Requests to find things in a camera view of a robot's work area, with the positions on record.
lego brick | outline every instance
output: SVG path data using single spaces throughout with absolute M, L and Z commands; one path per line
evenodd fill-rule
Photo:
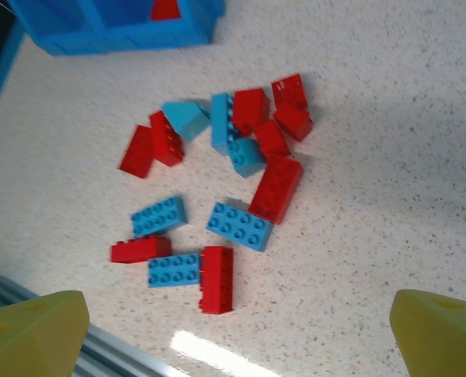
M 154 0 L 149 18 L 153 21 L 179 19 L 180 10 L 177 0 Z
M 177 287 L 200 283 L 200 255 L 173 255 L 149 260 L 149 288 Z
M 187 141 L 193 141 L 210 124 L 203 106 L 195 102 L 167 102 L 162 109 L 175 132 Z
M 286 157 L 290 155 L 287 141 L 283 137 L 280 128 L 273 119 L 259 124 L 254 130 L 255 138 L 259 142 L 262 154 L 267 158 L 269 155 Z
M 241 90 L 234 94 L 234 126 L 243 136 L 249 136 L 260 123 L 270 117 L 270 100 L 263 88 Z
M 154 158 L 169 167 L 181 163 L 184 159 L 182 140 L 171 128 L 163 112 L 151 114 L 149 121 L 154 140 Z
M 309 112 L 302 112 L 291 104 L 283 103 L 274 112 L 278 126 L 292 139 L 299 143 L 312 130 L 312 120 Z
M 111 246 L 110 262 L 136 263 L 171 255 L 171 241 L 163 236 L 151 235 L 137 240 L 118 242 Z
M 266 159 L 259 149 L 259 143 L 254 139 L 238 139 L 228 144 L 227 150 L 234 170 L 243 178 L 266 167 Z
M 277 108 L 283 103 L 291 104 L 299 110 L 305 110 L 308 107 L 300 73 L 272 82 L 271 88 Z
M 270 156 L 248 212 L 281 224 L 302 176 L 303 165 L 299 161 Z
M 254 214 L 217 202 L 208 220 L 207 230 L 253 250 L 264 251 L 273 224 Z
M 131 216 L 134 238 L 168 232 L 187 224 L 184 202 L 171 196 Z
M 153 160 L 152 130 L 145 126 L 137 126 L 119 169 L 136 177 L 145 178 L 149 174 Z
M 233 98 L 228 93 L 211 97 L 211 146 L 223 156 L 227 155 L 227 145 L 235 141 L 240 132 L 231 123 Z
M 230 247 L 206 246 L 201 251 L 202 313 L 223 314 L 233 310 L 233 256 Z

speckled countertop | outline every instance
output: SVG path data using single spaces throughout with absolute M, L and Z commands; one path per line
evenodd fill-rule
M 228 2 L 212 46 L 52 58 L 26 38 L 0 98 L 0 273 L 39 294 L 84 292 L 91 320 L 190 375 L 406 375 L 394 293 L 466 299 L 466 1 Z M 179 253 L 221 240 L 214 201 L 249 203 L 210 147 L 116 169 L 135 123 L 164 101 L 303 73 L 313 132 L 266 253 L 235 248 L 233 313 L 200 314 L 197 287 L 149 290 L 114 265 L 130 214 L 171 193 L 190 225 Z

table surface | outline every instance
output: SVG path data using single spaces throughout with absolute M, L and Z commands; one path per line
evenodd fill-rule
M 395 292 L 466 300 L 466 1 L 227 5 L 211 46 L 53 58 L 24 40 L 0 98 L 0 273 L 81 290 L 94 324 L 190 375 L 406 375 Z M 134 125 L 296 71 L 316 119 L 291 144 L 305 173 L 266 252 L 235 246 L 234 312 L 109 263 L 130 214 L 171 194 L 189 215 L 175 252 L 221 244 L 214 202 L 244 206 L 261 178 L 236 174 L 210 130 L 180 166 L 128 176 Z

yellow plastic part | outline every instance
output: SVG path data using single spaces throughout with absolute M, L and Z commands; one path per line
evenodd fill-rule
M 89 324 L 79 291 L 0 308 L 0 376 L 70 377 Z
M 390 325 L 411 377 L 466 377 L 466 301 L 398 291 Z

blue duplo brick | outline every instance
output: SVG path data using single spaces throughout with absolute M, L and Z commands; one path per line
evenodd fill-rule
M 231 122 L 233 98 L 228 93 L 211 97 L 211 147 L 223 156 L 227 145 L 240 136 L 240 131 Z
M 200 283 L 200 255 L 173 255 L 149 260 L 149 288 L 177 287 Z
M 266 158 L 254 139 L 237 139 L 228 144 L 227 150 L 234 170 L 243 178 L 248 178 L 266 168 Z
M 168 232 L 187 224 L 184 202 L 178 196 L 171 196 L 133 214 L 131 221 L 135 238 Z
M 264 251 L 273 223 L 237 208 L 217 202 L 207 230 L 256 251 Z
M 210 124 L 209 114 L 196 102 L 167 102 L 161 109 L 175 132 L 187 141 L 193 141 Z

